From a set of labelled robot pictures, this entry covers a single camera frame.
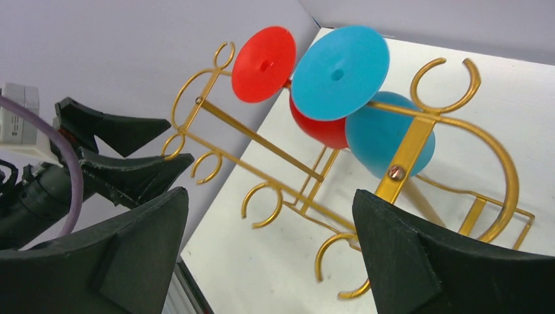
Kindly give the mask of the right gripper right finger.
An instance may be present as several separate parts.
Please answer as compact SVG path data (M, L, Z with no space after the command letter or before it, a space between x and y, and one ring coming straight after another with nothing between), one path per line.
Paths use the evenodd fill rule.
M378 313L553 313L554 258L484 243L366 190L352 214Z

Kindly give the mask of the red plastic goblet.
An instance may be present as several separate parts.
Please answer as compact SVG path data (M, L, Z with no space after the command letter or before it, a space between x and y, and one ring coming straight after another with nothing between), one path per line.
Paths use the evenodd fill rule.
M266 27L255 33L241 48L232 68L232 89L245 103L260 103L283 88L291 87L291 73L296 61L296 42L288 29ZM327 147L348 147L346 119L329 122L304 116L289 98L289 109L298 127Z

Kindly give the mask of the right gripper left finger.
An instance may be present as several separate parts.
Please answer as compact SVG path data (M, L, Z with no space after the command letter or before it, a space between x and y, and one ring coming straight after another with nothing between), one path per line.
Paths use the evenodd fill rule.
M161 313L188 192L159 197L25 251L1 252L2 313Z

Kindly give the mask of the tall gold wire glass rack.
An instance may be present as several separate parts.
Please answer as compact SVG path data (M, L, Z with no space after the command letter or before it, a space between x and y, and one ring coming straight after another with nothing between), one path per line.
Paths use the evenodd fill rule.
M190 126L196 118L198 112L201 110L206 110L209 113L215 115L218 119L229 124L236 130L242 132L244 135L248 136L248 138L250 138L251 140L258 142L260 145L272 151L280 158L289 162L291 165L295 166L299 170L305 172L308 180L315 181L311 192L309 194L305 194L303 190L295 190L290 186L287 186L286 184L269 176L263 171L253 167L252 165L240 159L235 159L235 163L237 165L262 179L262 183L253 188L254 192L257 192L263 188L270 188L274 190L277 195L277 205L274 209L274 212L266 220L254 223L253 228L265 227L277 218L277 216L281 212L282 207L286 206L286 202L283 199L285 194L292 196L295 201L302 202L303 206L301 209L298 210L298 214L300 216L304 216L306 214L306 211L311 208L339 223L345 228L344 232L335 231L333 236L328 238L322 244L315 256L315 277L318 281L322 281L322 261L327 249L333 243L341 239L348 241L351 245L354 245L359 240L357 232L355 231L355 226L352 223L340 217L334 211L331 211L330 209L327 209L326 207L318 204L315 200L317 192L319 191L328 172L331 170L333 163L335 162L339 152L342 149L334 149L322 144L323 152L329 153L329 159L327 160L327 163L323 167L320 167L318 164L315 164L312 167L308 167L296 158L292 157L290 154L275 146L273 143L261 137L257 132L246 127L234 117L230 116L220 108L216 107L214 104L210 103L207 99L207 96L209 95L213 85L222 75L226 75L231 78L232 68L239 52L240 50L236 49L234 43L230 43L230 55L226 62L223 64L219 64L217 61L214 61L212 67L207 70L211 77L208 83L205 85L201 95L196 99L193 108L191 109L183 124L178 124L175 120L172 120L171 125L175 129L176 138L180 139L181 141L193 139L194 135L189 131ZM418 96L418 85L420 83L420 80L427 72L445 62L445 58L434 59L426 63L414 75L414 78L412 79L410 85L410 97L407 98L411 102L413 102L413 104L415 104L415 106L417 107L415 110L405 109L403 107L399 107L389 103L381 103L377 101L368 102L368 106L370 107L395 114L408 115L413 118L413 121L408 127L408 131L406 132L405 137L401 141L399 148L395 153L388 170L386 171L386 174L383 177L379 178L380 183L376 189L376 195L384 201L392 204L396 202L397 198L403 190L407 190L410 193L410 199L417 203L420 213L431 222L439 223L440 219L438 215L429 205L428 201L420 194L420 191L413 185L411 179L412 177L420 177L422 169L429 163L434 153L435 143L433 141L433 130L437 124L445 124L465 130L473 134L477 138L481 139L485 144L489 146L489 148L497 156L501 167L503 168L503 173L505 176L505 196L503 201L499 202L501 211L492 225L479 237L480 241L489 243L497 238L497 236L509 224L513 215L518 212L517 204L519 198L519 181L516 166L502 144L488 132L469 122L449 117L450 112L456 111L470 102L470 100L472 100L480 87L480 73L478 71L478 67L472 60L467 58L463 61L463 65L469 73L470 82L467 91L458 101L446 107L431 107L421 101ZM297 66L298 64L294 65L293 72L290 76L291 86Z

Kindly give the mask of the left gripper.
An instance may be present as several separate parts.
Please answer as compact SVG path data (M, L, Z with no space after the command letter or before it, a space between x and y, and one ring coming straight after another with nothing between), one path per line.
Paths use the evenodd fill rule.
M55 105L58 131L78 150L87 189L114 205L136 208L162 195L194 162L189 154L118 159L101 156L96 138L128 157L171 127L163 118L119 116L70 97ZM1 196L1 248L21 249L59 220L71 204L69 171L41 163L24 168L22 181Z

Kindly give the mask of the blue plastic goblet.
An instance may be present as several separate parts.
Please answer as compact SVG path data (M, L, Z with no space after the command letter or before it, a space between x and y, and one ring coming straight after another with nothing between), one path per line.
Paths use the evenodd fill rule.
M335 149L349 148L370 173L386 174L413 118L368 106L369 101L405 109L408 98L381 89L389 70L385 39L366 26L334 30L301 58L289 107L310 137Z

